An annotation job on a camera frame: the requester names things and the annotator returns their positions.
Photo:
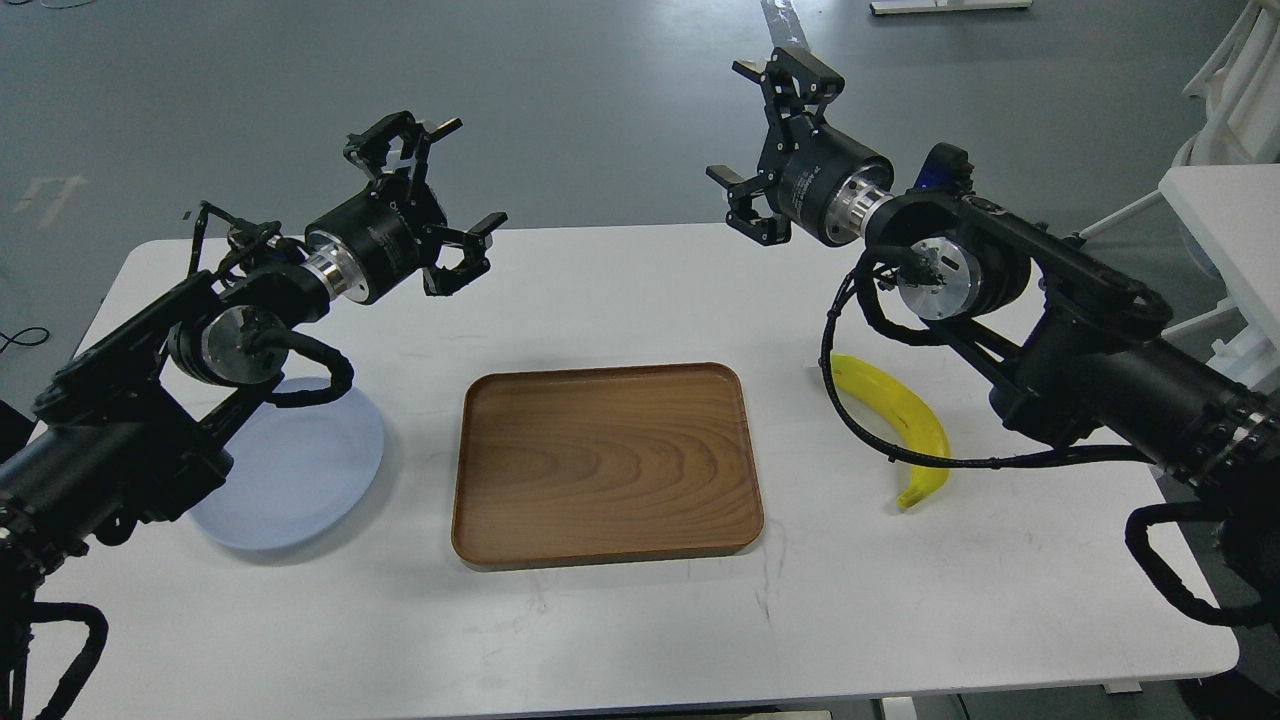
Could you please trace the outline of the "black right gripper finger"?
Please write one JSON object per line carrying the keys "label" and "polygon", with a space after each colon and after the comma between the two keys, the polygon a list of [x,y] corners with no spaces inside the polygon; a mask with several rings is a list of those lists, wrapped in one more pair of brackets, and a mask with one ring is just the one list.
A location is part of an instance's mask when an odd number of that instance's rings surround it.
{"label": "black right gripper finger", "polygon": [[760,87],[767,123],[780,141],[815,133],[846,87],[837,70],[801,47],[774,47],[763,63],[735,60],[732,70]]}
{"label": "black right gripper finger", "polygon": [[[760,246],[778,246],[787,243],[792,237],[791,219],[774,206],[780,174],[781,168],[777,165],[758,169],[750,178],[740,176],[727,165],[707,167],[707,176],[724,191],[728,204],[724,214],[726,224]],[[755,209],[758,199],[767,199],[771,202],[772,214],[764,215]]]}

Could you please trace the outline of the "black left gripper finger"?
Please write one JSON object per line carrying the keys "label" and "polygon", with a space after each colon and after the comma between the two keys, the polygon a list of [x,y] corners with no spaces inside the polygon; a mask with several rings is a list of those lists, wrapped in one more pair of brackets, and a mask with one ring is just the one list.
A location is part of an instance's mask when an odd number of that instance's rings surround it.
{"label": "black left gripper finger", "polygon": [[[492,263],[486,252],[492,247],[493,233],[507,220],[506,211],[494,211],[468,231],[442,224],[425,224],[420,234],[420,266],[425,295],[429,297],[452,296],[488,273]],[[461,252],[460,261],[453,266],[439,264],[444,249]]]}
{"label": "black left gripper finger", "polygon": [[367,188],[401,177],[410,191],[430,190],[430,149],[462,126],[458,117],[431,127],[419,122],[412,111],[394,111],[376,120],[365,132],[347,135],[343,156],[361,170]]}

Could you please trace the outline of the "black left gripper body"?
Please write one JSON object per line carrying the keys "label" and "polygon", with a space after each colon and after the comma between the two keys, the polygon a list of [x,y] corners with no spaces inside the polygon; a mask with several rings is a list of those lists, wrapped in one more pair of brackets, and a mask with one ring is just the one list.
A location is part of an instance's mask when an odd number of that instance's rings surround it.
{"label": "black left gripper body", "polygon": [[333,299],[370,305],[434,264],[445,214],[429,184],[384,177],[305,228],[305,265]]}

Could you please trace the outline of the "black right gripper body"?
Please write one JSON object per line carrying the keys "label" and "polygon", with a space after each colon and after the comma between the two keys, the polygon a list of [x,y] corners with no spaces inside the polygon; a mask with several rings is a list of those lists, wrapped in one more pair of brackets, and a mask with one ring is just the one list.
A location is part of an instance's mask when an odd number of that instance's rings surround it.
{"label": "black right gripper body", "polygon": [[756,169],[774,213],[765,245],[788,242],[794,225],[829,247],[850,245],[893,183],[887,158],[824,122],[769,128]]}

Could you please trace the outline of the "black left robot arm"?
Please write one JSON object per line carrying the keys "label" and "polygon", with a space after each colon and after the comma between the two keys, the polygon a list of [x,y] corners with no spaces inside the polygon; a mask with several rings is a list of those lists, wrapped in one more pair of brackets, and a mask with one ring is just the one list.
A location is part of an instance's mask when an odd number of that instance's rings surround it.
{"label": "black left robot arm", "polygon": [[396,111],[351,135],[343,154],[366,184],[300,240],[201,202],[186,277],[52,375],[33,405],[44,433],[3,464],[5,719],[24,712],[35,625],[87,630],[41,719],[67,715],[105,651],[100,609],[37,600],[49,575],[86,555],[88,538],[123,544],[223,487],[227,445],[262,405],[317,406],[352,389],[351,360],[302,324],[340,297],[374,304],[415,272],[440,297],[490,269],[507,215],[452,228],[428,183],[429,152],[461,124]]}

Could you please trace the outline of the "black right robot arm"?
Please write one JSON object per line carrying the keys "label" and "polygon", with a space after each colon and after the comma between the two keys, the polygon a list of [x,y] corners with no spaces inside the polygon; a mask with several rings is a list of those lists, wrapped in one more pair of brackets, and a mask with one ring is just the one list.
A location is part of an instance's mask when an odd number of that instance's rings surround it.
{"label": "black right robot arm", "polygon": [[836,129],[844,78],[800,47],[735,61],[768,124],[756,170],[707,174],[727,224],[763,246],[794,227],[829,247],[861,242],[827,313],[819,369],[835,397],[835,332],[856,301],[878,334],[945,346],[991,386],[1004,427],[1044,450],[947,459],[845,425],[886,457],[924,468],[1147,462],[1194,498],[1130,512],[1125,543],[1179,612],[1212,626],[1277,625],[1277,404],[1164,340],[1165,300],[1142,282],[977,195],[965,150],[937,143],[915,183],[891,190],[887,158]]}

